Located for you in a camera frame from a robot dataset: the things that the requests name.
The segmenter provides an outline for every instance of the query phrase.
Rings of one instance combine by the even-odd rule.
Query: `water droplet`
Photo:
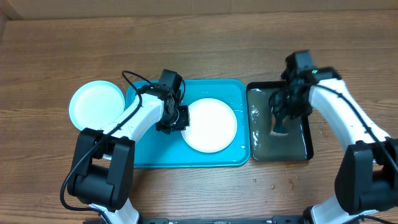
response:
[[[294,189],[294,181],[292,179],[287,180],[287,184],[289,184],[290,189]]]
[[[322,121],[322,124],[319,128],[319,131],[321,132],[321,134],[323,135],[323,137],[328,138],[329,134],[326,132],[326,129],[328,128],[328,123],[326,122],[326,120]]]

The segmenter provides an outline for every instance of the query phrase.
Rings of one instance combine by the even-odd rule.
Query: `black motor joint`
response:
[[[291,119],[308,116],[312,106],[308,100],[311,85],[329,78],[341,79],[334,68],[317,68],[307,50],[294,52],[286,59],[286,69],[280,76],[286,81],[284,89],[273,92],[268,104],[273,114],[285,114]]]
[[[381,142],[398,164],[398,139]],[[374,168],[374,160],[382,169]],[[387,162],[377,143],[357,141],[347,147],[335,180],[341,208],[350,215],[366,210],[386,211],[398,206],[398,174]]]
[[[165,69],[158,83],[140,89],[164,101],[162,119],[155,124],[157,131],[170,134],[173,131],[183,131],[189,126],[188,106],[180,106],[181,82],[182,77],[177,72]]]

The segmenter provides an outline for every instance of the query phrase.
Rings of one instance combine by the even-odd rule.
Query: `blue tray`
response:
[[[180,131],[167,135],[156,131],[153,125],[136,145],[134,168],[224,167],[246,163],[250,157],[250,138],[246,87],[243,83],[233,79],[186,80],[185,83],[187,91],[182,105],[190,105],[203,98],[214,98],[231,107],[238,121],[234,140],[222,151],[207,154],[192,149]],[[137,88],[145,84],[145,81],[134,83]],[[134,101],[135,94],[133,88],[127,89],[126,107]]]

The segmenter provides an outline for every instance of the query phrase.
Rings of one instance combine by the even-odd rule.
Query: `wood grain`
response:
[[[247,85],[278,80],[287,55],[311,49],[315,63],[340,71],[368,115],[398,136],[397,20],[397,11],[344,11],[9,21],[0,43],[0,222],[97,218],[59,202],[78,135],[68,104],[93,80],[125,91],[125,69],[149,79],[168,68],[185,79],[238,78]],[[316,111],[310,125],[315,155],[309,162],[135,170],[131,200],[144,217],[300,214],[334,193],[343,158]],[[398,222],[397,209],[377,216]]]
[[[396,0],[0,0],[12,19],[398,9]]]
[[[2,10],[1,3],[0,3],[0,41],[2,38],[2,33],[4,31],[4,28],[6,27],[6,21],[8,20],[7,16]]]

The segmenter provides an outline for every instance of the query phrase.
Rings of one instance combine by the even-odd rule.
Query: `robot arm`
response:
[[[398,141],[380,129],[354,101],[344,81],[332,68],[316,68],[308,51],[296,52],[286,58],[282,74],[286,89],[275,92],[269,104],[273,113],[291,118],[308,116],[312,108],[321,115],[337,135],[345,156],[335,180],[335,195],[309,208],[302,223],[339,224],[358,215],[398,206],[398,175],[381,152],[380,144],[398,163]],[[353,108],[375,135],[372,138]],[[373,171],[373,161],[383,169]]]
[[[68,193],[82,203],[104,211],[109,221],[137,223],[138,212],[129,200],[136,142],[155,124],[156,130],[170,134],[189,126],[188,106],[180,106],[182,77],[164,70],[158,83],[138,89],[142,97],[136,114],[115,131],[106,143],[84,160],[68,181]],[[76,142],[72,168],[105,134],[124,121],[139,106],[139,97],[124,113],[100,130],[86,128]],[[110,159],[109,168],[92,163],[92,159]]]
[[[390,137],[385,131],[374,124],[357,102],[355,102],[343,80],[329,78],[320,80],[318,85],[326,86],[343,94],[354,105],[379,141],[383,142],[386,140],[386,137]],[[337,135],[344,153],[349,145],[355,144],[357,141],[364,141],[365,143],[374,142],[373,138],[366,132],[354,114],[354,111],[338,95],[320,87],[312,86],[308,100],[311,106],[322,114],[333,132]]]

